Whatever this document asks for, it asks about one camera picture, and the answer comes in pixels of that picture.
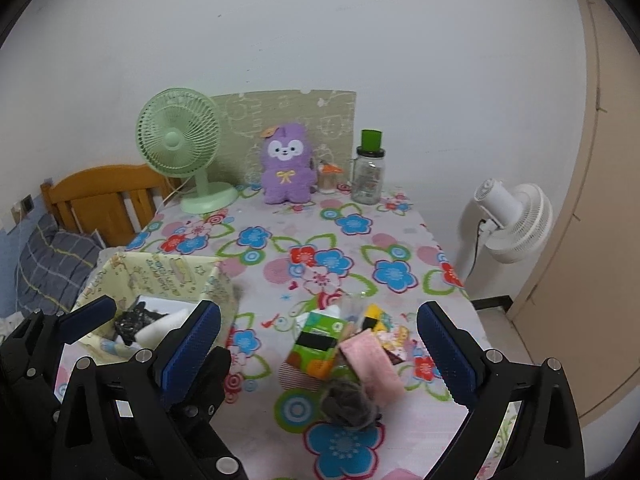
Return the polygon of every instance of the wooden door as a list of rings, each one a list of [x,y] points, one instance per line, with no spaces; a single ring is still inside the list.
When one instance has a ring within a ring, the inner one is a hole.
[[[591,155],[566,232],[513,317],[534,361],[563,364],[583,424],[640,368],[640,55],[604,0],[589,4],[599,80]]]

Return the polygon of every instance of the plaid pillow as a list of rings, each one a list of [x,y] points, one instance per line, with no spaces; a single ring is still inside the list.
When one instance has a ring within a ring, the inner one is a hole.
[[[44,215],[29,237],[16,267],[18,306],[45,314],[68,312],[95,267],[100,247],[93,238],[59,229]]]

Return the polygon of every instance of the wooden bed frame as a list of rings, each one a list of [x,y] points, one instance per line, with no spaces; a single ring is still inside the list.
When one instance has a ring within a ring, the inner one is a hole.
[[[120,246],[127,245],[136,235],[123,193],[129,195],[138,222],[144,228],[156,212],[151,191],[159,189],[166,198],[172,186],[179,186],[179,181],[169,181],[146,164],[121,164],[80,171],[55,186],[44,183],[40,190],[47,210],[60,226],[75,233],[98,229],[107,245]]]

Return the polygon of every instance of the black lid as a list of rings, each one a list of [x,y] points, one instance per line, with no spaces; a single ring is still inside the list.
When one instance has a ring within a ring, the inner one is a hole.
[[[369,158],[382,158],[385,156],[384,148],[380,148],[376,152],[366,152],[362,149],[362,146],[356,148],[356,153],[360,156],[368,156]]]

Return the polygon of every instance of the tile floor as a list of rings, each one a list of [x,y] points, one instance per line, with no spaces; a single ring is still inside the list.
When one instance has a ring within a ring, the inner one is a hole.
[[[514,363],[532,364],[518,332],[501,308],[478,310],[478,316],[491,345]]]

